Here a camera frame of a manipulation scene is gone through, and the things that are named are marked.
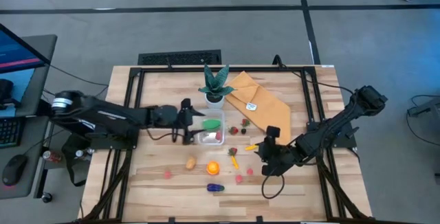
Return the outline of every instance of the clear plastic container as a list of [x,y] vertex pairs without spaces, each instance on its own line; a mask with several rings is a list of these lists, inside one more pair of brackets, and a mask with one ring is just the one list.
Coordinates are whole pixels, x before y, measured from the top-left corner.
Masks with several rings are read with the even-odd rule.
[[197,110],[205,114],[204,116],[193,116],[192,130],[203,129],[205,120],[220,120],[220,127],[212,131],[203,131],[196,134],[195,140],[198,144],[203,145],[222,145],[225,142],[225,113],[218,109]]

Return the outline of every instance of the computer monitor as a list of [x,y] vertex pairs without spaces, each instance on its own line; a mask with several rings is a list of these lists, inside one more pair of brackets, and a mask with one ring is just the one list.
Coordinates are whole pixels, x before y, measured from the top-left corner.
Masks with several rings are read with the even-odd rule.
[[50,61],[0,24],[0,73],[33,69]]

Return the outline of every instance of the gray floor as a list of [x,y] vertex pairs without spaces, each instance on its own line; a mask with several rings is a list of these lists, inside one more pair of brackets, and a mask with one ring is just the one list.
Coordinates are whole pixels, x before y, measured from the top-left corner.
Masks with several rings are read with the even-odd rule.
[[[309,5],[385,5],[401,0],[308,0]],[[0,10],[54,8],[147,8],[205,5],[298,5],[300,0],[0,0]],[[418,0],[440,3],[440,0]],[[440,11],[311,11],[322,64],[336,66],[340,84],[373,85],[389,101],[377,117],[362,118],[356,135],[373,214],[378,219],[438,223],[440,148],[420,142],[406,127],[409,98],[440,94]],[[53,64],[80,77],[108,82],[114,65],[134,65],[139,53],[221,49],[224,63],[311,64],[301,11],[179,12],[137,14],[9,14],[0,22],[19,36],[57,34]],[[49,72],[50,91],[100,87]],[[415,130],[439,141],[428,117],[410,120]],[[82,188],[64,170],[49,172],[45,205],[30,197],[0,201],[2,223],[71,221]]]

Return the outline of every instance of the orange cloth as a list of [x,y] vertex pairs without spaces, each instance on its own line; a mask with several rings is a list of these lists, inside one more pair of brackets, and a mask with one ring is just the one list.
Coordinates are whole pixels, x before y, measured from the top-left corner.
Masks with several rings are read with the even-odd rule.
[[[290,107],[268,90],[258,85],[246,72],[241,72],[231,80],[227,86],[235,88],[226,96],[235,108],[244,114],[257,127],[266,131],[267,126],[275,126],[281,129],[279,144],[288,144],[292,138],[290,135]],[[256,105],[256,110],[246,109],[246,104]]]

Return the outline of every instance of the black keyboard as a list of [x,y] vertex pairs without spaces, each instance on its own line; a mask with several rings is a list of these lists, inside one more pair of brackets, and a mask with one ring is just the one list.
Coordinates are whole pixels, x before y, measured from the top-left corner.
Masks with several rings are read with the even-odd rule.
[[138,65],[220,65],[220,49],[139,54]]
[[20,144],[24,121],[24,117],[0,119],[0,148],[9,148]]

